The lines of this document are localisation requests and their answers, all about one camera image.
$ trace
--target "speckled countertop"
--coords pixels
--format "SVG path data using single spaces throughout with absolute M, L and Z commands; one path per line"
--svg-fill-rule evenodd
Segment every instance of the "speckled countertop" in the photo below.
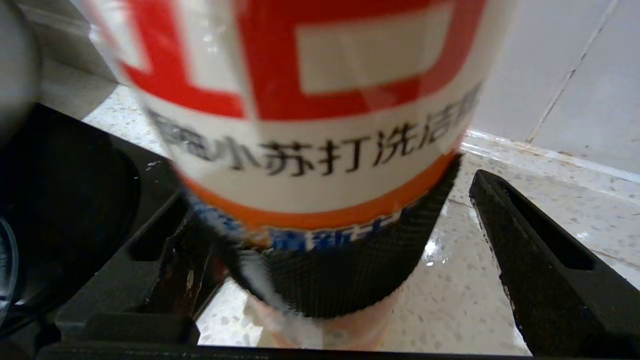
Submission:
M 47 61 L 42 102 L 144 148 L 163 148 L 132 92 Z M 460 176 L 422 261 L 405 282 L 381 350 L 529 354 L 483 240 L 468 188 L 486 169 L 511 182 L 543 211 L 640 288 L 638 175 L 471 131 Z M 198 320 L 203 345 L 273 346 L 228 281 Z

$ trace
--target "countertop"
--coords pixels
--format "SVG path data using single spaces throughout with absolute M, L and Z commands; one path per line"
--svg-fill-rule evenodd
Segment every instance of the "countertop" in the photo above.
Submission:
M 158 154 L 162 145 L 133 92 L 53 61 L 42 102 Z M 529 354 L 468 199 L 474 172 L 511 182 L 597 256 L 640 288 L 638 175 L 470 131 L 456 186 L 422 261 L 400 289 L 380 350 Z M 273 346 L 247 295 L 227 281 L 197 321 L 203 345 Z

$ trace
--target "terrazzo countertop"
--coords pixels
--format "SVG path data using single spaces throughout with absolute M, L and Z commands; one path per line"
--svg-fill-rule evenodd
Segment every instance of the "terrazzo countertop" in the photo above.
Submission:
M 132 92 L 45 63 L 42 102 L 164 155 Z M 530 354 L 468 199 L 477 169 L 494 172 L 640 288 L 640 181 L 544 149 L 471 131 L 456 186 L 422 260 L 405 282 L 380 350 Z M 197 321 L 202 345 L 273 346 L 247 295 L 227 281 Z

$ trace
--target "orange stripe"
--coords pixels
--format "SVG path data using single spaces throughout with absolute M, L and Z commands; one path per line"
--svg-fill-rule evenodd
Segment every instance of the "orange stripe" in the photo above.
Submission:
M 455 154 L 456 151 L 451 151 L 440 156 L 430 167 L 418 176 L 409 180 L 400 188 L 392 190 L 377 199 L 349 208 L 313 214 L 275 213 L 249 208 L 229 201 L 221 195 L 205 189 L 202 185 L 186 177 L 184 174 L 179 174 L 187 187 L 201 200 L 240 220 L 244 226 L 249 229 L 256 230 L 264 226 L 274 226 L 314 230 L 337 228 L 351 224 L 364 224 L 374 218 L 389 215 L 402 209 L 425 194 L 438 182 Z

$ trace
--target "white tile wall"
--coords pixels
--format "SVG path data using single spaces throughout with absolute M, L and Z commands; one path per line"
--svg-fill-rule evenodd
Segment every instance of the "white tile wall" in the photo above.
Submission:
M 612 0 L 520 0 L 473 126 L 525 141 L 584 54 Z
M 533 145 L 640 173 L 640 1 L 623 0 Z

